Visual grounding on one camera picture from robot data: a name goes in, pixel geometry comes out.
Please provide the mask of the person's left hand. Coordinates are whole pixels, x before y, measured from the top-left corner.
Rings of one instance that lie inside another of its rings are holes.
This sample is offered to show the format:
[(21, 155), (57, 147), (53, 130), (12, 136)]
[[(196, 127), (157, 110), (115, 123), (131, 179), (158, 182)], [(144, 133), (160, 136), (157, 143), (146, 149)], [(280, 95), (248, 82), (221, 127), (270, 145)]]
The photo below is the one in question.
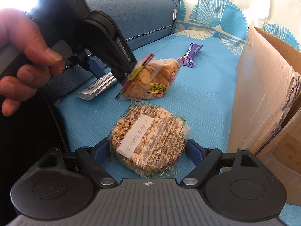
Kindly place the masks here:
[(37, 24), (16, 9), (1, 10), (1, 47), (9, 42), (33, 64), (20, 67), (16, 77), (1, 78), (4, 116), (13, 115), (22, 102), (31, 99), (38, 88), (49, 81), (50, 76), (60, 74), (65, 67), (62, 56), (48, 47)]

